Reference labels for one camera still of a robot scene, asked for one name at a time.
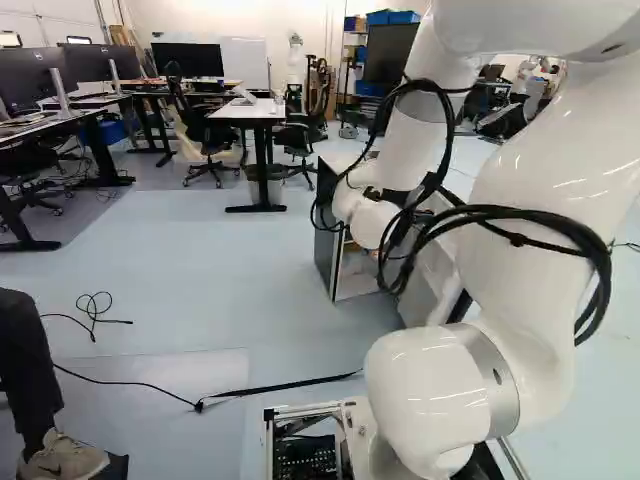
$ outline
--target black cable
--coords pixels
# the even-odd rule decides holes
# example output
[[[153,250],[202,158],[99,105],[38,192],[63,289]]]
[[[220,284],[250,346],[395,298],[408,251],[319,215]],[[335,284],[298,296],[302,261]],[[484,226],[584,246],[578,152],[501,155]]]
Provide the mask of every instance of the black cable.
[[[53,364],[54,367],[56,367],[58,370],[63,371],[64,373],[71,375],[72,377],[76,377],[79,378],[80,380],[84,380],[85,382],[89,382],[89,383],[95,383],[96,385],[128,385],[128,386],[138,386],[138,387],[146,387],[146,388],[151,388],[153,390],[156,390],[160,393],[164,393],[165,395],[168,395],[172,398],[175,398],[176,400],[179,400],[183,403],[186,403],[187,405],[191,405],[194,409],[197,410],[197,405],[193,402],[190,402],[189,400],[180,397],[179,395],[176,395],[175,393],[171,393],[163,388],[157,387],[155,385],[152,385],[150,383],[143,383],[143,382],[111,382],[111,381],[104,381],[104,380],[96,380],[94,378],[89,378],[89,377],[85,377],[84,375],[80,375],[79,373],[75,373],[72,372],[71,370],[67,370],[64,367],[61,367],[58,364]]]
[[[518,219],[537,223],[541,226],[554,230],[567,237],[577,248],[568,248],[560,245],[549,244],[539,240],[531,239],[525,235],[503,230],[495,225],[489,224],[492,220]],[[443,225],[438,226],[443,221],[448,220]],[[385,261],[388,260],[388,249],[383,249],[379,254],[378,282],[384,289],[392,293],[402,293],[413,271],[415,260],[420,250],[430,241],[438,236],[470,224],[480,224],[504,238],[507,238],[514,247],[533,246],[556,253],[580,256],[588,259],[598,273],[600,282],[591,301],[584,312],[575,322],[575,333],[577,335],[575,344],[580,345],[589,339],[602,323],[602,319],[607,310],[611,297],[611,258],[609,250],[602,239],[586,225],[583,225],[568,217],[551,212],[539,210],[524,210],[513,207],[499,205],[464,205],[454,207],[439,215],[434,216],[425,228],[418,234],[411,253],[407,255],[398,276],[387,284],[383,277]],[[591,322],[579,333],[588,319]]]
[[[302,439],[310,439],[310,438],[322,438],[322,436],[320,435],[285,435],[284,437],[282,437],[283,439],[286,438],[302,438]]]
[[[463,202],[460,197],[458,197],[451,190],[448,190],[447,188],[445,188],[443,185],[440,185],[438,187],[438,193],[440,195],[442,195],[454,207],[459,207],[461,205],[466,205],[466,203]]]
[[[107,296],[107,299],[108,299],[107,306],[99,309],[97,299],[105,295]],[[89,317],[89,319],[91,320],[91,327],[87,327],[84,323],[82,323],[77,318],[64,313],[45,313],[44,315],[40,315],[40,318],[62,317],[62,318],[67,318],[69,320],[72,320],[73,322],[80,325],[83,329],[85,329],[89,333],[89,338],[91,339],[91,341],[93,343],[96,343],[96,336],[95,336],[96,323],[119,323],[123,325],[133,325],[133,322],[129,320],[104,320],[99,318],[99,316],[106,313],[111,308],[112,305],[113,305],[113,297],[109,292],[106,292],[106,291],[100,291],[93,294],[85,293],[83,295],[80,295],[76,299],[76,308],[81,312],[85,313],[87,317]]]
[[[354,187],[353,185],[351,185],[351,184],[349,183],[349,175],[347,175],[346,177],[344,177],[344,181],[345,181],[345,183],[347,184],[347,187],[349,187],[351,190],[357,190],[357,188],[356,188],[356,187]]]
[[[101,296],[101,295],[106,295],[108,298],[108,303],[105,307],[103,308],[98,308],[98,302],[96,301],[96,299]],[[77,323],[78,325],[80,325],[83,329],[87,330],[87,332],[89,332],[89,337],[91,338],[91,341],[95,343],[96,339],[95,339],[95,334],[93,332],[93,329],[95,327],[96,323],[120,323],[120,324],[133,324],[133,322],[130,321],[123,321],[123,320],[104,320],[104,319],[100,319],[98,318],[99,315],[102,315],[104,313],[106,313],[111,306],[113,305],[113,296],[107,292],[107,291],[100,291],[94,294],[83,294],[80,295],[77,300],[76,300],[76,308],[84,313],[87,314],[87,316],[92,320],[93,324],[92,327],[89,328],[86,325],[84,325],[82,322],[80,322],[79,320],[75,319],[74,317],[72,317],[71,315],[66,315],[66,314],[62,314],[62,313],[47,313],[44,315],[40,315],[40,318],[46,318],[46,317],[63,317],[63,318],[68,318],[72,321],[74,321],[75,323]],[[26,349],[23,345],[17,343],[14,339],[12,338],[8,338],[8,341],[12,342],[16,347],[20,348],[21,350],[25,351],[26,353],[28,353],[29,355],[32,355],[33,357],[37,358],[38,360],[40,360],[40,356],[34,354],[33,352],[31,352],[30,350]],[[323,383],[332,383],[332,382],[337,382],[340,380],[344,380],[348,377],[351,377],[359,372],[362,371],[362,369],[358,369],[358,370],[354,370],[352,372],[348,372],[348,373],[343,373],[343,374],[339,374],[339,375],[332,375],[329,377],[319,377],[319,378],[313,378],[313,379],[309,379],[309,380],[300,380],[300,381],[296,381],[296,382],[289,382],[289,383],[282,383],[282,384],[278,384],[278,385],[269,385],[269,386],[265,386],[265,387],[254,387],[254,388],[246,388],[246,389],[242,389],[242,390],[232,390],[232,391],[228,391],[228,392],[222,392],[222,393],[218,393],[216,395],[206,395],[202,398],[200,398],[197,402],[191,402],[190,400],[187,400],[186,398],[181,397],[180,395],[176,395],[175,393],[172,393],[168,390],[165,390],[163,388],[158,387],[157,385],[153,385],[150,383],[144,383],[144,382],[116,382],[116,381],[105,381],[105,380],[96,380],[95,378],[90,378],[90,377],[86,377],[84,375],[80,375],[79,373],[73,372],[65,367],[62,367],[56,363],[53,364],[55,368],[57,368],[58,370],[71,375],[72,377],[76,377],[80,380],[84,380],[86,382],[89,383],[94,383],[96,385],[123,385],[123,386],[138,386],[138,387],[145,387],[145,388],[150,388],[152,390],[156,390],[157,392],[163,393],[165,395],[168,395],[171,398],[174,398],[180,402],[186,403],[187,405],[190,405],[191,407],[193,407],[193,409],[197,412],[197,413],[202,413],[203,410],[207,407],[207,405],[205,405],[205,401],[209,400],[209,399],[229,399],[232,400],[234,398],[239,398],[239,397],[247,397],[247,396],[251,396],[251,395],[259,395],[262,393],[268,393],[268,392],[275,392],[275,391],[281,391],[281,390],[288,390],[291,388],[300,388],[300,387],[306,387],[306,386],[311,386],[311,385],[320,385]]]
[[[42,181],[60,182],[65,186],[73,185],[72,180],[85,179],[91,171],[92,161],[88,157],[82,157],[78,161],[78,168],[70,175],[51,175],[42,179]]]
[[[640,253],[640,245],[635,242],[614,243],[613,245],[611,245],[612,250],[617,247],[627,247],[636,253]]]
[[[319,227],[317,223],[313,220],[315,209],[323,208],[326,204],[328,204],[332,199],[333,194],[335,193],[335,189],[337,188],[340,181],[348,178],[347,176],[349,175],[349,173],[353,171],[355,168],[357,168],[357,166],[364,160],[367,153],[373,146],[373,143],[377,136],[377,132],[380,130],[382,122],[384,122],[387,116],[388,110],[392,107],[392,105],[394,104],[397,98],[400,98],[401,96],[412,91],[423,91],[423,92],[435,93],[438,99],[440,100],[440,103],[442,104],[445,122],[447,126],[445,151],[443,153],[442,159],[440,161],[440,164],[438,166],[438,170],[436,171],[436,173],[435,174],[428,173],[425,176],[425,178],[422,180],[421,185],[423,189],[420,195],[418,195],[418,197],[412,203],[410,203],[409,205],[406,205],[400,212],[398,212],[398,214],[396,214],[391,220],[391,222],[389,222],[389,224],[387,225],[387,228],[385,229],[385,234],[382,236],[382,239],[381,239],[380,252],[383,251],[382,250],[383,244],[387,240],[389,240],[390,242],[390,247],[391,247],[390,250],[392,250],[393,248],[397,247],[402,243],[403,239],[406,237],[407,233],[409,232],[409,229],[411,228],[411,225],[414,222],[416,207],[420,205],[420,203],[422,203],[424,200],[426,200],[429,196],[431,196],[436,191],[436,189],[442,185],[442,182],[444,181],[444,178],[446,177],[447,172],[449,171],[451,155],[453,152],[453,141],[455,138],[455,111],[453,110],[453,106],[451,104],[449,94],[462,93],[462,92],[468,91],[468,89],[445,90],[441,88],[436,82],[426,78],[412,80],[406,75],[404,75],[404,77],[407,80],[407,82],[396,87],[389,95],[387,95],[382,100],[382,102],[378,106],[378,109],[376,110],[376,116],[373,122],[373,128],[371,129],[371,133],[369,135],[369,140],[367,141],[365,148],[360,154],[360,156],[358,157],[358,159],[354,163],[352,163],[346,170],[344,170],[342,173],[337,175],[334,182],[329,184],[327,187],[324,187],[323,192],[319,191],[318,196],[316,197],[317,200],[314,201],[311,205],[310,216],[312,218],[312,225],[317,230],[337,233],[342,229],[346,228],[346,226],[342,222],[338,222],[332,226],[328,226],[324,224],[321,227]],[[390,239],[387,239],[387,234],[391,231],[393,227],[395,227],[393,235]],[[386,260],[389,259],[388,257],[389,255],[387,255],[386,258],[385,256],[380,255],[379,262],[381,263],[386,262]]]
[[[118,191],[115,189],[98,188],[96,190],[96,199],[102,203],[108,203],[114,198],[118,198]]]

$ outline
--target black power cord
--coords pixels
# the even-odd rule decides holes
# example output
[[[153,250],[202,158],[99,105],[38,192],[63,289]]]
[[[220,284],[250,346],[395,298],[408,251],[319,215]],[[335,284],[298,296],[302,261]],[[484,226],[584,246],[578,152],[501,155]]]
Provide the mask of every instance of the black power cord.
[[[97,299],[100,297],[107,297],[107,305],[103,308],[98,308]],[[96,336],[94,330],[96,328],[96,323],[120,323],[123,325],[133,325],[133,322],[130,320],[104,320],[99,318],[100,315],[106,313],[111,306],[113,305],[113,297],[109,292],[100,291],[93,294],[85,293],[80,295],[76,299],[76,308],[81,312],[85,313],[89,320],[91,320],[91,327],[87,327],[84,323],[78,320],[71,315],[67,315],[64,313],[45,313],[44,315],[40,315],[40,318],[49,318],[49,317],[62,317],[67,318],[82,328],[84,328],[89,333],[89,338],[93,343],[96,343]]]
[[[637,244],[635,242],[614,243],[613,245],[611,245],[612,250],[617,247],[627,247],[636,253],[640,253],[640,244]]]
[[[106,296],[107,297],[107,305],[105,307],[102,308],[98,308],[98,302],[96,301],[98,297],[100,296]],[[133,324],[133,322],[131,321],[124,321],[124,320],[104,320],[101,318],[98,318],[99,315],[102,315],[104,313],[106,313],[111,306],[113,305],[113,296],[107,292],[107,291],[100,291],[94,294],[83,294],[80,295],[77,299],[76,299],[76,308],[78,310],[80,310],[81,312],[84,312],[87,314],[87,316],[91,319],[92,321],[92,325],[91,328],[87,327],[85,324],[83,324],[82,322],[80,322],[78,319],[72,317],[71,315],[66,315],[63,313],[47,313],[44,315],[40,315],[40,318],[47,318],[47,317],[63,317],[63,318],[67,318],[69,320],[74,321],[75,323],[77,323],[78,325],[80,325],[83,329],[85,329],[87,332],[89,332],[89,338],[91,338],[91,341],[93,343],[96,342],[96,337],[95,337],[95,333],[94,333],[94,329],[95,329],[95,325],[96,323],[119,323],[119,324],[127,324],[127,325],[131,325]],[[15,346],[17,346],[18,348],[22,349],[23,351],[27,352],[28,354],[36,357],[39,359],[39,357],[35,354],[33,354],[32,352],[30,352],[29,350],[27,350],[24,346],[16,343],[13,339],[9,338],[8,341],[11,341]],[[289,382],[289,383],[282,383],[282,384],[278,384],[278,385],[269,385],[266,387],[254,387],[254,388],[246,388],[246,389],[242,389],[242,390],[232,390],[232,391],[228,391],[228,392],[222,392],[222,393],[218,393],[216,395],[207,395],[204,396],[202,398],[200,398],[197,402],[192,402],[190,400],[187,400],[184,397],[181,397],[180,395],[177,395],[175,393],[172,393],[168,390],[165,390],[164,388],[158,387],[157,385],[153,385],[150,383],[144,383],[144,382],[116,382],[116,381],[105,381],[105,380],[96,380],[95,378],[91,378],[91,377],[86,377],[84,375],[80,375],[79,373],[73,372],[65,367],[62,367],[56,363],[53,364],[53,366],[55,368],[57,368],[58,370],[66,373],[67,375],[71,375],[72,377],[78,378],[80,380],[84,380],[86,382],[89,383],[93,383],[96,385],[123,385],[123,386],[137,386],[137,387],[145,387],[145,388],[150,388],[152,390],[155,390],[157,392],[163,393],[164,395],[167,395],[175,400],[178,400],[182,403],[186,403],[187,405],[190,405],[191,407],[193,407],[193,409],[197,412],[197,413],[202,413],[204,411],[205,408],[215,405],[216,403],[207,405],[205,402],[206,400],[230,400],[233,398],[240,398],[240,397],[247,397],[247,396],[251,396],[251,395],[259,395],[262,393],[268,393],[268,392],[275,392],[275,391],[281,391],[281,390],[288,390],[291,388],[300,388],[300,387],[307,387],[310,385],[320,385],[323,383],[331,383],[331,382],[337,382],[340,380],[344,380],[348,377],[351,377],[359,372],[362,371],[362,369],[358,369],[358,370],[354,370],[352,372],[348,372],[348,373],[342,373],[339,375],[332,375],[329,377],[319,377],[319,378],[313,378],[313,379],[308,379],[308,380],[300,380],[300,381],[296,381],[296,382]]]
[[[489,223],[493,220],[509,219],[526,220],[554,230],[571,240],[576,248],[531,239],[520,233],[509,232]],[[390,284],[386,282],[383,273],[385,264],[390,259],[391,249],[385,245],[381,246],[378,256],[378,283],[381,288],[396,295],[402,293],[409,281],[420,250],[438,236],[470,224],[479,224],[492,233],[508,239],[511,245],[516,248],[531,246],[588,259],[598,273],[600,282],[591,301],[575,322],[576,346],[584,343],[597,331],[602,323],[611,297],[611,258],[609,249],[604,241],[586,225],[551,212],[500,205],[460,205],[435,215],[427,219],[425,227],[420,231],[411,248],[411,252],[406,255],[400,272]],[[580,333],[590,318],[591,322]]]
[[[335,189],[337,188],[337,185],[343,179],[346,179],[348,181],[349,173],[351,173],[355,168],[357,168],[358,165],[366,157],[367,153],[369,152],[369,150],[373,146],[373,143],[375,142],[377,132],[381,129],[382,124],[385,118],[387,117],[389,110],[392,108],[394,102],[398,98],[402,97],[403,95],[406,95],[409,92],[423,91],[423,92],[435,93],[436,96],[438,97],[438,100],[440,100],[440,103],[442,104],[442,108],[444,112],[446,126],[447,126],[445,151],[442,155],[442,159],[440,161],[440,164],[438,166],[438,170],[436,171],[436,173],[435,174],[429,173],[425,176],[425,178],[421,182],[422,192],[420,193],[420,195],[418,195],[418,197],[411,204],[406,205],[391,220],[391,222],[389,223],[386,229],[385,235],[382,238],[386,239],[386,235],[389,233],[391,228],[395,226],[396,223],[399,222],[394,230],[394,234],[392,238],[390,239],[390,241],[394,246],[399,245],[402,239],[406,236],[407,232],[409,231],[409,228],[411,227],[413,221],[415,220],[414,214],[415,214],[416,207],[420,203],[422,203],[425,199],[427,199],[430,195],[432,195],[440,185],[442,185],[442,182],[444,181],[444,178],[446,177],[447,172],[449,171],[449,165],[451,163],[451,155],[453,152],[453,141],[455,138],[455,111],[451,104],[449,94],[463,93],[468,89],[447,90],[440,87],[433,80],[430,80],[427,78],[412,80],[406,75],[404,76],[406,79],[406,83],[392,90],[391,93],[389,93],[389,95],[387,95],[378,106],[378,109],[376,110],[376,116],[373,121],[373,128],[371,128],[371,133],[369,135],[369,140],[367,141],[367,144],[365,145],[365,148],[360,154],[360,156],[358,157],[358,159],[355,162],[353,162],[342,173],[337,175],[334,182],[326,185],[325,187],[323,187],[322,191],[318,192],[318,196],[316,197],[316,199],[313,201],[311,205],[311,212],[310,212],[311,223],[314,226],[314,228],[316,228],[317,230],[337,233],[345,228],[342,222],[337,222],[335,225],[327,225],[323,217],[324,208],[326,208],[326,206],[330,203],[333,197],[333,194],[335,193]],[[318,225],[314,218],[315,211],[317,208],[321,209],[319,218],[320,218],[320,223],[322,223],[322,225]]]

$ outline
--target dark pants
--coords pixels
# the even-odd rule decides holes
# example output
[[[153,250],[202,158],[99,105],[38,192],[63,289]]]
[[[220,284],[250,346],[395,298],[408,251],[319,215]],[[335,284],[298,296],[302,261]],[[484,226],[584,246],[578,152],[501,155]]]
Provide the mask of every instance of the dark pants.
[[[0,379],[23,435],[53,425],[63,407],[47,336],[33,299],[0,288]]]

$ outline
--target blue storage box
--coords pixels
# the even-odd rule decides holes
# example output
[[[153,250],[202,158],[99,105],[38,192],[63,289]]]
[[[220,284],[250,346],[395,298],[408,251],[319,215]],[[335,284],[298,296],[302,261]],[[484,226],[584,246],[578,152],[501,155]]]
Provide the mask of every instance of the blue storage box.
[[[344,31],[354,32],[356,29],[356,17],[344,17]]]
[[[386,25],[389,23],[389,13],[391,10],[378,10],[377,12],[367,13],[367,25]]]
[[[364,63],[367,61],[367,47],[358,47],[356,49],[356,62]]]
[[[122,120],[101,120],[99,123],[102,141],[105,145],[113,145],[127,137],[127,131]],[[84,130],[80,132],[80,140],[83,144],[87,144],[87,135]]]
[[[389,12],[389,23],[418,23],[420,14],[413,10],[405,10],[403,12]]]
[[[364,80],[356,80],[356,95],[366,95],[369,97],[384,97],[384,88],[372,85]]]

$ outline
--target sneaker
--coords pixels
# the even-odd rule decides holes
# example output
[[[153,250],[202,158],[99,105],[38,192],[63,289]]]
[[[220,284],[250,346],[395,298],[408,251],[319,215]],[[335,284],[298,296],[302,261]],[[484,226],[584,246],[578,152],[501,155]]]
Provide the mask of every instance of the sneaker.
[[[20,455],[17,480],[89,480],[109,465],[104,450],[83,445],[53,428],[42,443],[44,448],[29,462]]]

